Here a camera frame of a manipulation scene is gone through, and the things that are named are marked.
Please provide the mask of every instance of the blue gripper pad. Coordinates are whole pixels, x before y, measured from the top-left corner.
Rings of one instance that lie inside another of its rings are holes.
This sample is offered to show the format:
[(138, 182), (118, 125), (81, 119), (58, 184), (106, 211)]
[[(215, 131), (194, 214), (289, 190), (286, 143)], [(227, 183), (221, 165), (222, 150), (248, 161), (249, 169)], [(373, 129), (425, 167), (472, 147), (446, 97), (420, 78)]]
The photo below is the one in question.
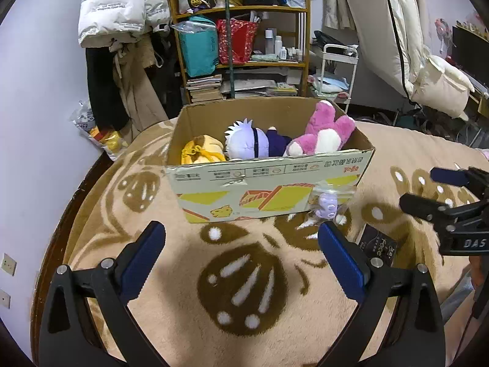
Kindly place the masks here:
[(136, 299), (148, 278), (158, 256), (165, 246), (165, 227), (151, 221), (139, 238), (129, 243), (117, 257), (116, 281), (124, 303)]
[(331, 266), (345, 295), (349, 299), (354, 299), (358, 303), (362, 303), (365, 298), (365, 284), (368, 278), (365, 278), (365, 272), (361, 271), (347, 251), (349, 242), (338, 229), (330, 225), (334, 224), (324, 223), (319, 227), (317, 232), (319, 247)]
[(464, 171), (448, 170), (445, 168), (432, 168), (429, 176), (431, 180), (453, 186), (466, 186), (469, 183)]

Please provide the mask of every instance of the beige blanket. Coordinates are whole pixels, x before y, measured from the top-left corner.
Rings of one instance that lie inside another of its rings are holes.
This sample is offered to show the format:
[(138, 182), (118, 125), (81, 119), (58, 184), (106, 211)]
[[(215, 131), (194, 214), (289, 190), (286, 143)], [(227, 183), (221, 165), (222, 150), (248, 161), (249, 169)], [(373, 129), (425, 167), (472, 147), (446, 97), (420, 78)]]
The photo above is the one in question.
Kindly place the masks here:
[[(476, 150), (401, 128), (358, 123), (377, 148), (344, 215), (348, 238), (364, 221), (398, 240), (394, 265), (429, 267), (444, 299), (468, 261), (437, 252), (429, 224), (398, 208), (411, 191), (460, 205), (464, 190), (434, 184), (433, 166), (489, 170)], [(356, 303), (338, 285), (304, 214), (231, 223), (190, 224), (177, 206), (163, 162), (171, 121), (141, 133), (97, 182), (75, 220), (65, 254), (73, 269), (116, 257), (151, 220), (165, 225), (166, 245), (138, 299), (129, 308), (150, 341), (174, 367), (285, 367), (315, 365)], [(389, 300), (365, 356), (387, 327)], [(97, 326), (111, 354), (122, 357), (97, 306)]]

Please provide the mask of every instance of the pink plush toy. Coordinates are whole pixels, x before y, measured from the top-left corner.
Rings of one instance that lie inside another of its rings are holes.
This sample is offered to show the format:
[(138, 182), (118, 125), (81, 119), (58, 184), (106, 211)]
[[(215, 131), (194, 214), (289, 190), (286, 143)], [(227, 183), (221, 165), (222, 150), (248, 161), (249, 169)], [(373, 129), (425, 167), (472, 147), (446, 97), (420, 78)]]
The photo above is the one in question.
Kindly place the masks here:
[(319, 101), (304, 135), (289, 143), (285, 155), (312, 155), (340, 150), (355, 129), (355, 121), (347, 115), (334, 121), (334, 113), (334, 107), (330, 102)]

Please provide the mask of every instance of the teal bag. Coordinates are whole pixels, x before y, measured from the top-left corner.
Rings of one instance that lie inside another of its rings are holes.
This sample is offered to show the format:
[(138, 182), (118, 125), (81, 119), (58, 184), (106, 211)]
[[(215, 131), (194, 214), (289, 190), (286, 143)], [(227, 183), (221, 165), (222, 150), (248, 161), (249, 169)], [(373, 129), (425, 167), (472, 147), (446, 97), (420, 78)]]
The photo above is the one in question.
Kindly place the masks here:
[[(204, 17), (191, 17), (190, 21), (215, 23)], [(180, 47), (189, 77), (212, 74), (218, 62), (217, 29), (199, 33), (179, 33)]]

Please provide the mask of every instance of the white bottle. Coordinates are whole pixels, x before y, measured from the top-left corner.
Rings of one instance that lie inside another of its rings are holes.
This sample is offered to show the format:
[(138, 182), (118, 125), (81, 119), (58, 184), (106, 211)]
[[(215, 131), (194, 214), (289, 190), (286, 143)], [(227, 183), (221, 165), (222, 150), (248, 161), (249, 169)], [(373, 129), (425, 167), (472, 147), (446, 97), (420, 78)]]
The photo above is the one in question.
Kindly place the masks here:
[(273, 50), (273, 31), (272, 29), (265, 30), (265, 54), (270, 55)]
[(282, 61), (285, 61), (287, 59), (287, 49), (285, 47), (282, 47), (280, 50), (280, 59)]
[(282, 36), (278, 35), (275, 37), (275, 48), (273, 52), (275, 55), (280, 56), (280, 51), (282, 51)]

